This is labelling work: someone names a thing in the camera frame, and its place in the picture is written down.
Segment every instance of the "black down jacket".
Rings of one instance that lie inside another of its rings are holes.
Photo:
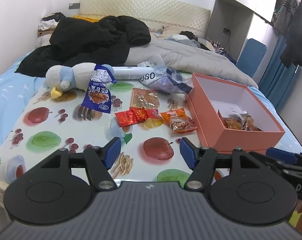
[[[129,16],[107,16],[96,23],[65,18],[60,20],[49,42],[24,58],[16,72],[45,77],[54,65],[74,66],[82,62],[122,66],[130,47],[148,44],[145,23]]]

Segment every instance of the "blue curtain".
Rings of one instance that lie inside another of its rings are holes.
[[[280,35],[268,67],[259,83],[259,90],[277,111],[284,106],[297,77],[297,73],[295,73],[297,67],[292,64],[286,68],[280,60],[280,55],[285,47],[286,39]]]

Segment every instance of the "quilted headboard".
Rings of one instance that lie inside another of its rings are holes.
[[[177,0],[80,0],[80,15],[105,17],[128,15],[137,18],[152,30],[173,25],[204,37],[210,10]]]

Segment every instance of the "blue bedsheet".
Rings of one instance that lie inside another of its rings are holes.
[[[289,128],[284,124],[284,122],[281,120],[280,116],[277,114],[274,106],[272,103],[262,94],[259,90],[257,90],[254,87],[249,87],[249,89],[259,98],[259,100],[268,108],[268,110],[274,115],[274,117],[278,120],[280,125],[285,130],[285,134],[282,136],[281,140],[277,143],[275,148],[293,152],[293,153],[301,153],[302,152],[302,146],[297,141],[295,136],[292,134],[292,132],[289,130]]]
[[[0,146],[10,133],[31,97],[45,80],[44,78],[29,77],[20,73],[14,73],[20,62],[27,55],[20,58],[9,70],[0,76]],[[302,152],[301,145],[278,116],[270,101],[256,88],[249,87],[249,89],[270,110],[286,132],[277,143],[276,148],[295,153]]]
[[[31,97],[43,84],[45,78],[29,77],[14,73],[21,57],[0,76],[0,146],[12,130]]]

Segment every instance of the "black jacket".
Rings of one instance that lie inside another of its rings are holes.
[[[302,66],[302,0],[293,16],[287,36],[287,46],[280,60],[286,67],[290,67],[292,63]]]
[[[74,66],[82,62],[121,66],[130,47],[151,41],[148,27],[129,16],[107,16],[96,23],[65,18],[53,32],[51,45],[35,49],[16,70],[33,77],[45,77],[54,65]]]

